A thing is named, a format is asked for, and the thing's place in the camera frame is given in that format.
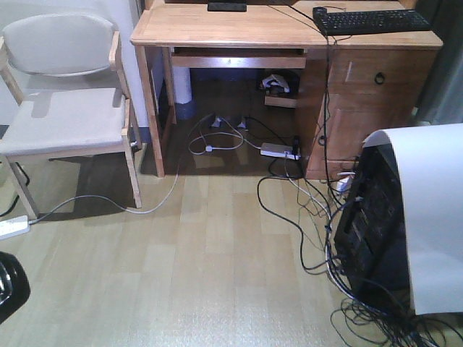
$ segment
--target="drawer pull ring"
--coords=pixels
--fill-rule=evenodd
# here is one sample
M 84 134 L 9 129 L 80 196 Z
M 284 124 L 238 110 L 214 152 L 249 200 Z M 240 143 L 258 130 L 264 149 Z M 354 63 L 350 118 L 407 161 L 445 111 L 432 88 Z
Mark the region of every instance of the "drawer pull ring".
M 386 76 L 384 76 L 384 74 L 382 72 L 379 72 L 379 73 L 376 74 L 375 83 L 377 85 L 382 85 L 382 84 L 384 84 L 385 81 L 386 81 Z
M 319 138 L 318 138 L 318 144 L 320 146 L 324 146 L 326 144 L 326 139 L 323 135 L 321 135 Z

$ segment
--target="white sheet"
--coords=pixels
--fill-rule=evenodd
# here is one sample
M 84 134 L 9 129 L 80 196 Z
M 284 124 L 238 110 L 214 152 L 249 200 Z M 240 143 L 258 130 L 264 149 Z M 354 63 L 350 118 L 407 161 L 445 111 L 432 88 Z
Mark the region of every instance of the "white sheet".
M 399 168 L 416 314 L 463 312 L 463 124 L 378 130 Z

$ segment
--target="cabinet door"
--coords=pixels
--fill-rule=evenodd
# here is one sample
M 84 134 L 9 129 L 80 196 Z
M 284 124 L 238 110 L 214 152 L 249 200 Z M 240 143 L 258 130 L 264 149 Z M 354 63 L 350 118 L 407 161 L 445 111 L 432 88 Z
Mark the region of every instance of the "cabinet door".
M 378 129 L 402 127 L 407 124 L 411 111 L 409 103 L 402 103 L 402 95 L 343 94 L 331 95 L 326 122 L 326 139 L 323 131 L 323 114 L 313 143 L 307 177 L 324 179 L 327 146 L 328 171 L 336 178 L 340 171 L 351 171 L 362 151 L 363 140 Z

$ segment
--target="black computer case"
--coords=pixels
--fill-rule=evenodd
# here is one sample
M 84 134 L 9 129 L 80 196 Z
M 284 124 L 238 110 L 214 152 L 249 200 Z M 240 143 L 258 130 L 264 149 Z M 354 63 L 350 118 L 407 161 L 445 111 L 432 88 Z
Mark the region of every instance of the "black computer case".
M 355 172 L 334 244 L 352 292 L 374 304 L 387 294 L 384 289 L 409 288 L 402 190 L 392 146 L 366 147 Z

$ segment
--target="white power strip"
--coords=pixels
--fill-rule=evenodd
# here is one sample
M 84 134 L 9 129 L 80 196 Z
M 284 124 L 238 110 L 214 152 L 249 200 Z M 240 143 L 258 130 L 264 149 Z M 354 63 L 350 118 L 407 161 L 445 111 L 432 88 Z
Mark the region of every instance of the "white power strip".
M 20 217 L 9 220 L 2 220 L 0 222 L 0 240 L 27 233 L 29 228 L 26 215 L 21 215 Z
M 267 155 L 275 158 L 287 158 L 292 160 L 298 160 L 299 154 L 292 154 L 292 147 L 285 145 L 275 145 L 274 143 L 263 143 L 260 147 L 260 154 Z

